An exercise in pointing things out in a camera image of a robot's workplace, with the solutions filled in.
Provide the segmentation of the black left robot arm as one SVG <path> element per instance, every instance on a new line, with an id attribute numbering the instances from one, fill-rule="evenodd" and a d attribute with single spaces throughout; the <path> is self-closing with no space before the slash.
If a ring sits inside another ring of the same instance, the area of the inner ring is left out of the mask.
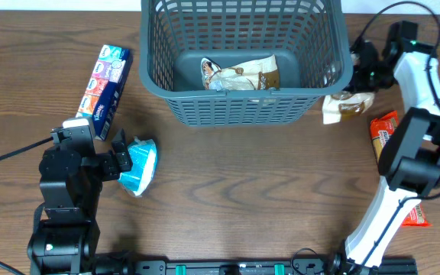
<path id="1" fill-rule="evenodd" d="M 125 131 L 112 149 L 95 151 L 88 126 L 59 127 L 39 165 L 43 203 L 35 210 L 27 246 L 32 274 L 94 274 L 100 230 L 96 221 L 105 181 L 117 180 L 133 163 Z"/>

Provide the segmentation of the orange spaghetti packet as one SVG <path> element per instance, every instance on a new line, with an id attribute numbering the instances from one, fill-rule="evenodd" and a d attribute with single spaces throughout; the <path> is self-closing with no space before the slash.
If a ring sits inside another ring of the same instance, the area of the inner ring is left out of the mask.
<path id="1" fill-rule="evenodd" d="M 370 122 L 370 138 L 376 162 L 379 163 L 382 150 L 398 126 L 397 111 L 391 111 L 381 118 Z M 403 220 L 402 227 L 429 227 L 428 221 L 420 204 L 416 205 Z"/>

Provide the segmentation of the brown white grain bag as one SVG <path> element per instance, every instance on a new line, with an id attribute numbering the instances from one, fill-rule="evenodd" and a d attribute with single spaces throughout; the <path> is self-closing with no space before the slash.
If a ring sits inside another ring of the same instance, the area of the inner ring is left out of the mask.
<path id="1" fill-rule="evenodd" d="M 267 90 L 280 87 L 280 72 L 274 55 L 225 68 L 208 58 L 202 58 L 201 74 L 202 83 L 209 90 Z"/>
<path id="2" fill-rule="evenodd" d="M 375 92 L 357 88 L 360 55 L 352 53 L 353 76 L 349 84 L 340 92 L 326 95 L 322 104 L 322 123 L 331 125 L 365 113 L 374 103 Z"/>

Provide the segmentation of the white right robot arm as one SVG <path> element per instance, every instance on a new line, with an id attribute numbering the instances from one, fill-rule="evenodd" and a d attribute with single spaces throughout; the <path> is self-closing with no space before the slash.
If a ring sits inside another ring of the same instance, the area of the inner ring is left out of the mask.
<path id="1" fill-rule="evenodd" d="M 375 92 L 397 84 L 405 115 L 378 159 L 380 183 L 357 229 L 345 239 L 342 267 L 374 272 L 404 218 L 423 200 L 439 198 L 440 80 L 437 47 L 417 41 L 418 25 L 390 26 L 382 54 L 359 37 L 352 51 L 359 61 L 347 90 Z"/>

